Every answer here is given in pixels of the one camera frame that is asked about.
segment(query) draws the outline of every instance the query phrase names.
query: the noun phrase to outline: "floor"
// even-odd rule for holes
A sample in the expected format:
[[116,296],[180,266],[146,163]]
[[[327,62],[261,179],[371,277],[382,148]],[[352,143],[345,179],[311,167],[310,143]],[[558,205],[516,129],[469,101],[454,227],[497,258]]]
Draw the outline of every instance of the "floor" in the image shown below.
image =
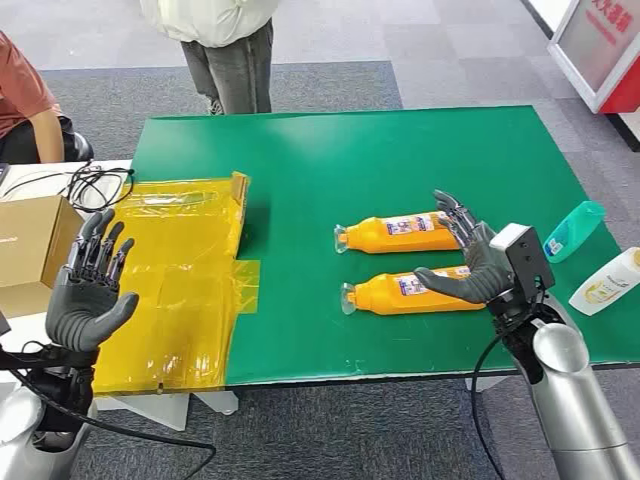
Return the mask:
[[[149,115],[204,112],[179,46],[135,0],[4,0],[0,18],[98,158],[131,157]],[[274,25],[276,111],[531,104],[620,247],[640,239],[640,154],[578,98],[518,0],[283,0]],[[639,451],[640,373],[599,375]],[[526,395],[516,377],[483,394],[490,443],[507,478],[555,479]],[[495,478],[461,381],[257,390],[229,418],[193,401],[189,422],[220,446],[200,478]],[[74,478],[180,478],[199,455],[97,432]]]

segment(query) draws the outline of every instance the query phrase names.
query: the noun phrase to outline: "sneaker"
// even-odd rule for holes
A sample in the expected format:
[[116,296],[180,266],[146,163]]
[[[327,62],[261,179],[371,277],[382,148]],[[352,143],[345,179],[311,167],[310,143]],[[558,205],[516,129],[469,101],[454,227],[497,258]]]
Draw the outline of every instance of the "sneaker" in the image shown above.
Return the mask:
[[223,110],[222,103],[220,103],[219,98],[210,98],[208,99],[208,104],[207,110],[209,112],[209,115],[224,115],[224,110]]

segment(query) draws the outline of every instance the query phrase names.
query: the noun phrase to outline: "sign board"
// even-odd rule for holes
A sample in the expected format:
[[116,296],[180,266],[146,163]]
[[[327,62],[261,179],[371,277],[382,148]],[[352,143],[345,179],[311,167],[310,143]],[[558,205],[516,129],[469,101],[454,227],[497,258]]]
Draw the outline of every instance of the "sign board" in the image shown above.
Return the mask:
[[574,0],[549,52],[597,112],[635,62],[638,47],[640,1]]

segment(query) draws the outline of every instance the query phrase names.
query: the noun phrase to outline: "teal bottle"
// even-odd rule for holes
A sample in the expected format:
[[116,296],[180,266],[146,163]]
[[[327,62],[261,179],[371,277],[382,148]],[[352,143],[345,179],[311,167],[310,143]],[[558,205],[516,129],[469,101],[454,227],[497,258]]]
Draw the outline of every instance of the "teal bottle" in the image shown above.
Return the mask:
[[567,215],[544,242],[551,263],[559,263],[575,252],[605,218],[605,207],[586,200]]

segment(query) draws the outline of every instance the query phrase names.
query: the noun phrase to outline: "white table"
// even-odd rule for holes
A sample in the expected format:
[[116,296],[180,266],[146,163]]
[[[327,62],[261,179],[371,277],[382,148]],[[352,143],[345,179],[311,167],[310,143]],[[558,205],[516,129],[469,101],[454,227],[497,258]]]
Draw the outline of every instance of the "white table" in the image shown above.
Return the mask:
[[[114,167],[129,168],[131,160],[111,160],[97,163],[106,170]],[[47,197],[57,195],[65,187],[71,178],[69,175],[60,175],[38,180],[20,186],[5,196],[5,192],[11,187],[26,180],[38,178],[51,173],[74,172],[84,164],[82,163],[58,163],[47,165],[13,165],[0,185],[0,201],[23,200],[27,198]],[[105,177],[96,183],[106,198],[117,193],[121,183],[114,177]],[[82,199],[88,207],[98,207],[104,201],[97,192],[88,189]],[[78,212],[83,217],[88,216]],[[37,313],[24,317],[9,318],[8,321],[11,331],[2,336],[0,342],[5,351],[20,351],[29,340],[37,340],[41,343],[50,343],[51,340],[45,331],[45,313]],[[9,372],[0,371],[0,400],[17,386],[16,379]],[[186,424],[186,413],[189,406],[188,393],[163,394],[163,395],[128,395],[113,397],[97,397],[95,399],[99,410],[127,409],[143,417],[149,418],[162,425],[175,430],[184,430]],[[232,414],[238,409],[238,398],[233,392],[202,392],[195,393],[199,399],[211,409]]]

